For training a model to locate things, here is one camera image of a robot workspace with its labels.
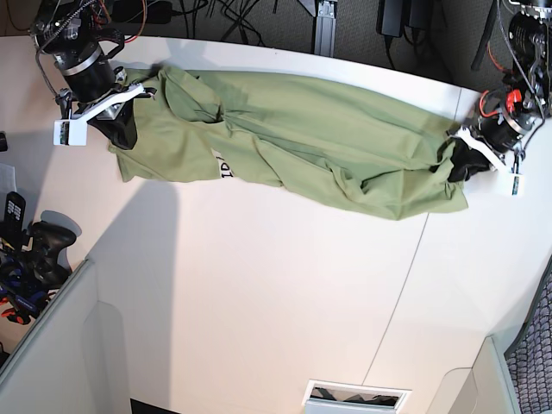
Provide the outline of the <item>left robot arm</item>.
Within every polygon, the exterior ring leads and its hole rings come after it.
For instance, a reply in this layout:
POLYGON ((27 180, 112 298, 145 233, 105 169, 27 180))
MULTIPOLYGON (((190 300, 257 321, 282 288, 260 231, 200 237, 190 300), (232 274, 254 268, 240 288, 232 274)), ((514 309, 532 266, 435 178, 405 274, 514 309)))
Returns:
POLYGON ((471 69, 484 56, 493 59, 490 40, 495 26, 511 57, 511 68, 498 62, 502 85, 484 91, 463 124, 448 132, 455 144, 451 183, 477 173, 504 170, 518 173, 536 132, 551 118, 551 2, 513 1, 518 7, 504 24, 500 1, 489 9, 471 69))

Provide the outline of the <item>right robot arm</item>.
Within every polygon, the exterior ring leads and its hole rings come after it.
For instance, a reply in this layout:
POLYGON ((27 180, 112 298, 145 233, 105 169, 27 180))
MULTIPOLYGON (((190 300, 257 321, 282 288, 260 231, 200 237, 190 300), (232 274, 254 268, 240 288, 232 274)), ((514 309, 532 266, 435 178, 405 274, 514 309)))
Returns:
POLYGON ((60 109, 53 126, 57 146, 84 146, 89 127, 122 150, 137 143, 134 101, 156 90, 111 65, 128 39, 106 28, 108 20, 102 1, 43 1, 30 26, 35 64, 60 109))

